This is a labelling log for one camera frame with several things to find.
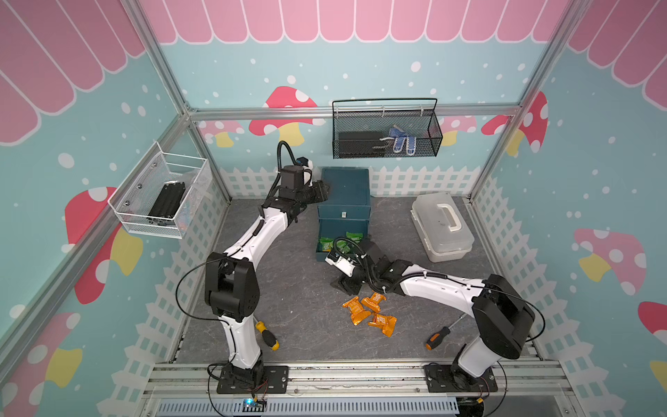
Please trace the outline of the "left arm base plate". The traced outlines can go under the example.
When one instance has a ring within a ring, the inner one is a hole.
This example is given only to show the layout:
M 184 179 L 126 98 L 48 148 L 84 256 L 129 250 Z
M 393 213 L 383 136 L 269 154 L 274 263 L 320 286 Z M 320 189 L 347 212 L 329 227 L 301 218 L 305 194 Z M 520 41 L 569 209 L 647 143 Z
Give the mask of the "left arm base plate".
M 289 367 L 265 366 L 244 369 L 232 365 L 222 370 L 217 383 L 217 394 L 285 394 Z

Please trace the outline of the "green cookie packet top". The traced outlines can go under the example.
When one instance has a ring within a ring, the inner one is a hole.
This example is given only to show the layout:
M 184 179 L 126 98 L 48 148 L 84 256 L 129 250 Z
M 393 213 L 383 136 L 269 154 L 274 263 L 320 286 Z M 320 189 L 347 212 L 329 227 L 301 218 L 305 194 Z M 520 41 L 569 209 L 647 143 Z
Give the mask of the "green cookie packet top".
M 319 251 L 321 252 L 330 252 L 334 245 L 334 240 L 328 237 L 321 237 L 319 239 Z

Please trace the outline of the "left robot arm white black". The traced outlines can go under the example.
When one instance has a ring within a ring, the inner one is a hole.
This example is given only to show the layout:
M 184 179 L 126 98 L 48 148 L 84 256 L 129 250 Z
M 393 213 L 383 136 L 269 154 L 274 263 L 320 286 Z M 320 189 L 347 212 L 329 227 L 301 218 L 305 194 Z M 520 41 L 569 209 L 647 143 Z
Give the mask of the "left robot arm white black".
M 213 316 L 187 312 L 181 304 L 181 285 L 175 288 L 176 305 L 185 316 L 216 321 L 224 327 L 230 343 L 229 359 L 207 369 L 219 382 L 237 380 L 252 387 L 264 382 L 262 350 L 255 336 L 254 312 L 261 297 L 256 268 L 277 237 L 297 223 L 309 205 L 328 199 L 328 186 L 313 179 L 309 160 L 296 158 L 287 142 L 278 142 L 276 159 L 278 173 L 254 223 L 223 253 L 211 253 L 206 262 L 184 274 L 188 277 L 204 269 L 204 300 Z

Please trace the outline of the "dark teal drawer cabinet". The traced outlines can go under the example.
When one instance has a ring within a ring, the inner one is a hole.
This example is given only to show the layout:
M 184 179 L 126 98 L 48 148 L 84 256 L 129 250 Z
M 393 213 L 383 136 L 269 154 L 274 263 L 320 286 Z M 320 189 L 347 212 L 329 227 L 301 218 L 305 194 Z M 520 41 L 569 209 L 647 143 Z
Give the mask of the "dark teal drawer cabinet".
M 317 207 L 319 220 L 369 221 L 371 195 L 369 170 L 328 167 L 321 180 L 328 185 L 328 199 Z

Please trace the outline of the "teal drawer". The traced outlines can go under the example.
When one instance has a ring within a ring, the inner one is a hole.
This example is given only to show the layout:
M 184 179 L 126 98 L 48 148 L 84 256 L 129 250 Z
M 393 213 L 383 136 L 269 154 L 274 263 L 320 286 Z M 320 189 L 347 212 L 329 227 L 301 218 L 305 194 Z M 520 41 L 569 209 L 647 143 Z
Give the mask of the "teal drawer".
M 324 262 L 329 252 L 319 251 L 319 239 L 321 237 L 328 237 L 335 240 L 336 238 L 346 238 L 347 232 L 363 233 L 365 237 L 368 236 L 369 220 L 353 220 L 353 219 L 320 219 L 318 241 L 315 252 L 315 259 L 317 262 Z

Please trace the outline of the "green cookie packet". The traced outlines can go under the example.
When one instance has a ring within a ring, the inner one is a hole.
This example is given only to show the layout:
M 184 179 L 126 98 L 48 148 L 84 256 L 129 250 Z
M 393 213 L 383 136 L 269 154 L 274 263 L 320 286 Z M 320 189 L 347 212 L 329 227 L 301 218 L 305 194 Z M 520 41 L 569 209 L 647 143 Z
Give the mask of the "green cookie packet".
M 365 237 L 365 236 L 364 236 L 363 233 L 353 233 L 353 232 L 347 232 L 347 233 L 346 233 L 346 238 L 347 238 L 347 239 L 350 239 L 350 240 L 352 240 L 352 241 L 354 241 L 354 242 L 356 242 L 356 243 L 361 242 L 361 241 L 363 240 L 364 237 Z
M 330 252 L 334 245 L 334 240 L 328 237 L 321 237 L 319 239 L 319 251 L 321 252 Z

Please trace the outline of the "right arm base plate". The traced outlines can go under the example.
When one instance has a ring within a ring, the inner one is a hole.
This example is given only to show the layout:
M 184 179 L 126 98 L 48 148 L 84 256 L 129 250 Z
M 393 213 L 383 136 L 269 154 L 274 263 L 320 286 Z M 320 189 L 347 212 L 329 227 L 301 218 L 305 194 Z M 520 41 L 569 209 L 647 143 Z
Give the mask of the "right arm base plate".
M 452 365 L 430 362 L 423 371 L 430 394 L 472 393 L 486 397 L 499 390 L 491 368 L 481 377 L 472 377 Z

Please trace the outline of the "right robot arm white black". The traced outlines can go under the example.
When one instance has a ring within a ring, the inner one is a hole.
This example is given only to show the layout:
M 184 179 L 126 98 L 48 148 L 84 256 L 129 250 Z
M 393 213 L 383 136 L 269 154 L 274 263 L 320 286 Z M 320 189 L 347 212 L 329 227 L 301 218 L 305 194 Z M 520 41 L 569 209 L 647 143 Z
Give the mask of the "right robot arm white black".
M 469 279 L 392 261 L 368 238 L 360 243 L 335 239 L 325 262 L 340 271 L 333 285 L 349 295 L 358 295 L 366 284 L 380 295 L 419 297 L 474 318 L 479 335 L 457 354 L 455 375 L 480 378 L 501 359 L 519 359 L 535 317 L 542 315 L 503 276 Z

